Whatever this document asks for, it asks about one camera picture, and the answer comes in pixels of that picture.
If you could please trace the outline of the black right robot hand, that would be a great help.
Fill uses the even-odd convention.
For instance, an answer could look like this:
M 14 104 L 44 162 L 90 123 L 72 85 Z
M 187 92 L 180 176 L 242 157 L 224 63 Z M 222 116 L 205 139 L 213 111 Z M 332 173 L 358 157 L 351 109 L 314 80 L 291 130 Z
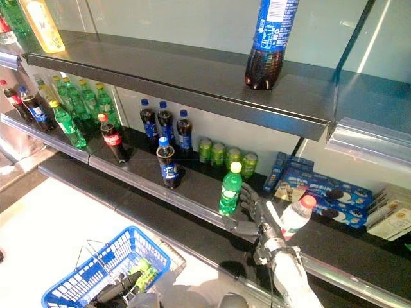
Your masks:
M 231 233 L 258 239 L 270 251 L 286 246 L 279 216 L 269 199 L 260 197 L 249 184 L 242 183 L 240 205 L 248 212 L 251 221 L 227 221 L 226 227 Z

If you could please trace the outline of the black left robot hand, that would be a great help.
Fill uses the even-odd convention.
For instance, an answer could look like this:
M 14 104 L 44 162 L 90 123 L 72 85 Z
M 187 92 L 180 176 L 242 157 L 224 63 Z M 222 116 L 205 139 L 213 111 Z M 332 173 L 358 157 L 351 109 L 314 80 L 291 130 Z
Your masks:
M 115 284 L 109 284 L 105 286 L 96 297 L 91 300 L 89 306 L 97 307 L 97 304 L 107 303 L 109 300 L 122 295 L 127 297 L 127 294 L 136 286 L 137 280 L 142 276 L 141 271 L 137 271 L 133 274 L 129 274 L 123 277 L 122 280 Z

